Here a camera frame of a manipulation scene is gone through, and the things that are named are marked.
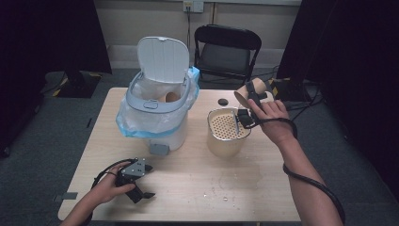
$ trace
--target trash can lid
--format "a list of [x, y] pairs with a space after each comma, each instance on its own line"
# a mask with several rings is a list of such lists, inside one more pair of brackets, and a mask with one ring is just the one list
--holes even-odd
[[182, 83], [188, 72], [189, 53], [184, 43], [165, 37], [138, 42], [138, 62], [144, 76], [163, 83]]

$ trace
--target gray carpet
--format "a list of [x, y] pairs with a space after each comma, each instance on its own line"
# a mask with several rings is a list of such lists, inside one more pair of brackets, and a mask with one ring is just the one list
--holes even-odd
[[[67, 191], [106, 93], [113, 87], [127, 87], [136, 72], [119, 69], [112, 75], [104, 74], [90, 99], [55, 98], [52, 92], [46, 93], [39, 113], [10, 146], [11, 156], [0, 159], [0, 225], [59, 224], [60, 203], [53, 202], [53, 198]], [[268, 73], [262, 78], [272, 75], [269, 69], [254, 73]], [[61, 76], [62, 73], [47, 74], [48, 84], [43, 90], [55, 86]], [[238, 89], [240, 83], [200, 82], [200, 87]], [[314, 95], [315, 87], [309, 87], [309, 93]], [[286, 104], [298, 107], [297, 103]], [[298, 112], [290, 111], [290, 115], [294, 117]], [[356, 147], [346, 142], [344, 125], [327, 105], [321, 103], [308, 108], [295, 123], [306, 154], [343, 203], [346, 225], [398, 225], [397, 201], [373, 166]], [[115, 223], [92, 222], [90, 225]]]

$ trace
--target forearm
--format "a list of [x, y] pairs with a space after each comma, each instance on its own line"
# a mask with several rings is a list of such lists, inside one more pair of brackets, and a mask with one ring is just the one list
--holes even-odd
[[[278, 144], [285, 166], [292, 172], [325, 184], [296, 139]], [[304, 225], [342, 225], [338, 211], [322, 190], [289, 177], [296, 209]]]
[[64, 221], [62, 221], [61, 226], [77, 226], [82, 224], [97, 206], [98, 204], [93, 202], [89, 195], [84, 196], [74, 206]]

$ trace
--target round container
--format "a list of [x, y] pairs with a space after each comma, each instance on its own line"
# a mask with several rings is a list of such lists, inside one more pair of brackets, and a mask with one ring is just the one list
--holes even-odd
[[245, 129], [236, 122], [237, 108], [226, 107], [208, 114], [207, 145], [216, 156], [229, 158], [238, 154], [244, 145], [250, 129]]

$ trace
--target wooden table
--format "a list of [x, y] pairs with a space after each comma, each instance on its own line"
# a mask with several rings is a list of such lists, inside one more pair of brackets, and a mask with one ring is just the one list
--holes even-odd
[[145, 157], [153, 171], [136, 182], [143, 192], [156, 195], [136, 204], [118, 196], [98, 206], [93, 220], [299, 221], [279, 150], [261, 128], [252, 129], [241, 152], [230, 160], [208, 150], [208, 113], [220, 108], [220, 98], [237, 107], [231, 90], [199, 91], [188, 112], [185, 142], [167, 156], [152, 155], [142, 139], [120, 133], [115, 118], [125, 91], [109, 90], [68, 189], [78, 192], [77, 199], [63, 201], [60, 219], [90, 190], [100, 171], [121, 159]]

